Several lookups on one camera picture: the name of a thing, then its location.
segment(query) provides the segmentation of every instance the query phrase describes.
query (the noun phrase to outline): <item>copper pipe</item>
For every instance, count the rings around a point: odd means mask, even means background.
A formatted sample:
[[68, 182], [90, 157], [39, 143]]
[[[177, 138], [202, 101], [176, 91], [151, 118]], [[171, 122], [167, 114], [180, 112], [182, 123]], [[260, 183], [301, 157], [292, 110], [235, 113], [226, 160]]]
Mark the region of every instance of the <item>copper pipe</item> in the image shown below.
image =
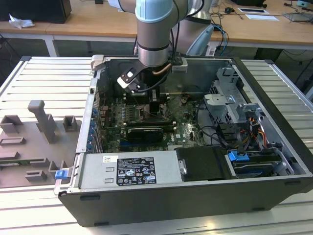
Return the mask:
[[167, 66], [162, 68], [160, 71], [158, 71], [158, 72], [153, 71], [152, 74], [155, 75], [155, 76], [160, 75], [160, 74], [164, 73], [165, 71], [167, 71], [171, 66], [172, 66], [172, 64], [169, 63]]

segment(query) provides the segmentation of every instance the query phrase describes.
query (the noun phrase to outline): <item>white paper sheet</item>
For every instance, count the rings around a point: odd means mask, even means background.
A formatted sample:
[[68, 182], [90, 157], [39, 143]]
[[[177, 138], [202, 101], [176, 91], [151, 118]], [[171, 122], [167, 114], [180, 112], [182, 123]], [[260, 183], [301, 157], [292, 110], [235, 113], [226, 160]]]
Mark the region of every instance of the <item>white paper sheet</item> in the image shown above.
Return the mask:
[[250, 20], [279, 21], [279, 19], [277, 19], [277, 18], [274, 17], [274, 16], [250, 15], [250, 14], [246, 14], [246, 16], [247, 16]]

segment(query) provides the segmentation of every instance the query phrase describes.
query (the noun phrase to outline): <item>barcode sticker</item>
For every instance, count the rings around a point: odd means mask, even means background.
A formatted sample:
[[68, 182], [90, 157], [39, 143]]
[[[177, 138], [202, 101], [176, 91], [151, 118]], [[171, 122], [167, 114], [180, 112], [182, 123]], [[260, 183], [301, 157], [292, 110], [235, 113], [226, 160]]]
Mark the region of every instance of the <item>barcode sticker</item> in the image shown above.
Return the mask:
[[118, 155], [104, 155], [102, 162], [103, 163], [116, 163], [118, 159]]

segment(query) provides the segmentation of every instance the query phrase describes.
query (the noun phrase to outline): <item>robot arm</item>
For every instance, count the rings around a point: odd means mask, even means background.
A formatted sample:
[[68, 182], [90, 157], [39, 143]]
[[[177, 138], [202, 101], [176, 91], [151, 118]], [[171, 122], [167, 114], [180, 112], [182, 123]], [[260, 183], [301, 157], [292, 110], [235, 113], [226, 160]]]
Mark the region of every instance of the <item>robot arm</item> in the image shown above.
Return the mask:
[[109, 0], [109, 3], [135, 13], [139, 61], [150, 68], [168, 61], [170, 31], [192, 9], [192, 0]]
[[[189, 12], [194, 12], [193, 15], [199, 12], [197, 3], [199, 0], [109, 0], [111, 6], [135, 13], [137, 18], [139, 60], [117, 79], [123, 89], [132, 93], [155, 89], [154, 92], [159, 93], [157, 86], [166, 80], [173, 63], [168, 53], [171, 29], [189, 16]], [[183, 21], [182, 26], [178, 51], [200, 55], [211, 37], [213, 26], [208, 26], [207, 22], [187, 20]], [[146, 84], [147, 88], [142, 89], [140, 82]]]

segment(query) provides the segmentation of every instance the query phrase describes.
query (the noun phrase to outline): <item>paper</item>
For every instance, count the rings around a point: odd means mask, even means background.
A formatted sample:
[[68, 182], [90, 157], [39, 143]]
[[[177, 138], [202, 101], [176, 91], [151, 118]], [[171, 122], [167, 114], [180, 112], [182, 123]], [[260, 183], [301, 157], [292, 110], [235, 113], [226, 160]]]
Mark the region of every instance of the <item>paper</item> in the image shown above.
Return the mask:
[[34, 23], [31, 20], [20, 20], [20, 19], [17, 19], [15, 17], [11, 16], [11, 14], [10, 14], [9, 23], [12, 26], [14, 26], [16, 28], [19, 28], [19, 29], [21, 29], [22, 27], [32, 27], [32, 26], [35, 26]]
[[263, 21], [279, 21], [276, 17], [274, 16], [263, 16], [263, 15], [250, 15], [246, 14], [246, 16], [250, 20], [263, 20]]

